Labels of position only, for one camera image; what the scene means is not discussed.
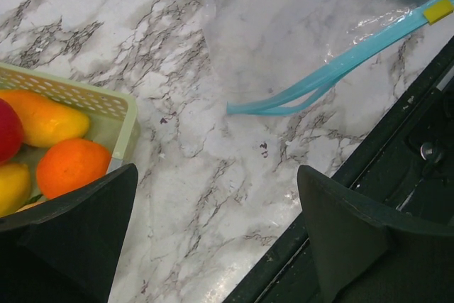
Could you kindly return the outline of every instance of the clear plastic bag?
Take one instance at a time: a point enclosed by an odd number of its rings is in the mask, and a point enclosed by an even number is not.
[[[202,1],[211,64],[227,100],[242,104],[283,92],[430,0]],[[338,80],[314,85],[313,101]]]

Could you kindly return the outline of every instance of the yellow tag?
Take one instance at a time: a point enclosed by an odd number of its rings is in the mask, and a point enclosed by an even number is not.
[[[428,20],[429,25],[435,24],[437,21],[449,16],[454,12],[454,5],[449,0],[440,0],[435,5],[432,5],[424,11],[424,16]]]

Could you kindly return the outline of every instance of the orange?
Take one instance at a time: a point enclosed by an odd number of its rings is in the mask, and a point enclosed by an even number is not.
[[[103,177],[111,160],[102,145],[72,138],[51,147],[38,163],[36,180],[48,199],[72,192]]]

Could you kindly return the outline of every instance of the yellow mango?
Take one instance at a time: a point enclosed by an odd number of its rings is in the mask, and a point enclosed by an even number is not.
[[[25,133],[24,143],[49,148],[69,138],[83,137],[90,127],[89,117],[28,90],[0,90],[0,99],[18,114]]]
[[[0,166],[0,217],[16,212],[29,198],[31,176],[27,165]]]

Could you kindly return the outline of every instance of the yellow lemon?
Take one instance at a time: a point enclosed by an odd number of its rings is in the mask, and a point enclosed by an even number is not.
[[[31,194],[31,176],[27,165],[9,163],[0,166],[0,217],[16,212]]]

